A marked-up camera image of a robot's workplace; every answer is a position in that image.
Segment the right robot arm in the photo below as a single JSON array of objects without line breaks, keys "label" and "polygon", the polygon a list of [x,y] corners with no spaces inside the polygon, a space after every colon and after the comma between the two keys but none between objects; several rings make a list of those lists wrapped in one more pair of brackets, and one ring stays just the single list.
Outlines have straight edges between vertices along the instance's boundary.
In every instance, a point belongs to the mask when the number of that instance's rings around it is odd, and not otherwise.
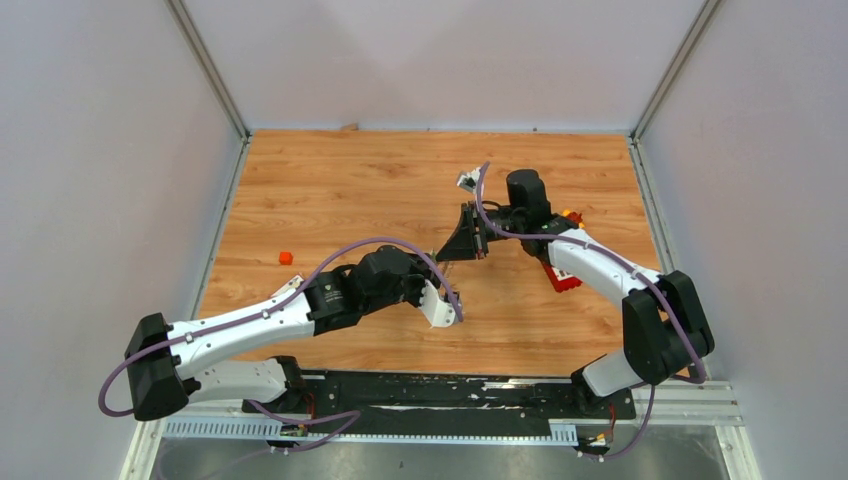
[{"label": "right robot arm", "polygon": [[611,395],[634,386],[659,385],[695,370],[690,382],[707,378],[704,357],[715,341],[695,283],[674,270],[661,273],[625,259],[589,235],[577,219],[552,210],[546,187],[533,169],[510,172],[508,203],[488,208],[483,198],[488,168],[463,172],[458,187],[472,194],[462,205],[453,234],[438,251],[439,262],[481,260],[492,242],[515,239],[549,270],[554,286],[576,279],[618,307],[622,347],[575,371],[571,403],[596,417]]}]

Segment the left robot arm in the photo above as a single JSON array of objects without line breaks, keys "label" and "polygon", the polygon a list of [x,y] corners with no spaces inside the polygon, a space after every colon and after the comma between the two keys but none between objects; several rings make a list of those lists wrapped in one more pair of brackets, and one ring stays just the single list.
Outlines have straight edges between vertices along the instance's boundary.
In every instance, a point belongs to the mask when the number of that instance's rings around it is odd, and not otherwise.
[{"label": "left robot arm", "polygon": [[143,317],[124,353],[138,421],[158,420],[209,400],[270,403],[298,411],[306,386],[280,360],[235,361],[266,345],[350,328],[399,304],[419,310],[435,328],[463,318],[459,294],[428,254],[382,245],[356,264],[321,264],[297,286],[225,314],[169,323],[162,313]]}]

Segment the red playing card box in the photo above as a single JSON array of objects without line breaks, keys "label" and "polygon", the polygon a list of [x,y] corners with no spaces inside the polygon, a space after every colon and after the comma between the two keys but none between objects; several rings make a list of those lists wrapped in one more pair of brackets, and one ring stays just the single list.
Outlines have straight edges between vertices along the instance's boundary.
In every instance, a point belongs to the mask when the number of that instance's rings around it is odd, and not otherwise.
[{"label": "red playing card box", "polygon": [[270,298],[276,298],[281,295],[290,295],[293,291],[297,290],[303,282],[304,278],[301,275],[295,275],[289,281],[284,283],[280,288],[274,291],[270,295]]}]

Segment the toy brick car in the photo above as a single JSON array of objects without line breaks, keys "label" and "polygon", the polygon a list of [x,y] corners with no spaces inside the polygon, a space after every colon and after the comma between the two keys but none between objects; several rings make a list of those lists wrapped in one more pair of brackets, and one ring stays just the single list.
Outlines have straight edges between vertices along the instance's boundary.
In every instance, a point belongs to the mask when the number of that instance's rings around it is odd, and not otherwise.
[{"label": "toy brick car", "polygon": [[576,224],[580,229],[585,228],[585,223],[583,222],[583,217],[580,212],[572,211],[572,210],[564,210],[562,215],[567,218],[572,223]]}]

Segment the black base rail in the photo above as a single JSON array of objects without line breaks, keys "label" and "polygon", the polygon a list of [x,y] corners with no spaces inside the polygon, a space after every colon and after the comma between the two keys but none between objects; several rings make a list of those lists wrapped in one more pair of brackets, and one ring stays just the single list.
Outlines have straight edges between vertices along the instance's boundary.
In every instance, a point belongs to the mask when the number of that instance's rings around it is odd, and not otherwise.
[{"label": "black base rail", "polygon": [[281,399],[281,416],[356,410],[351,434],[542,436],[552,420],[633,420],[629,392],[584,401],[557,378],[303,369]]}]

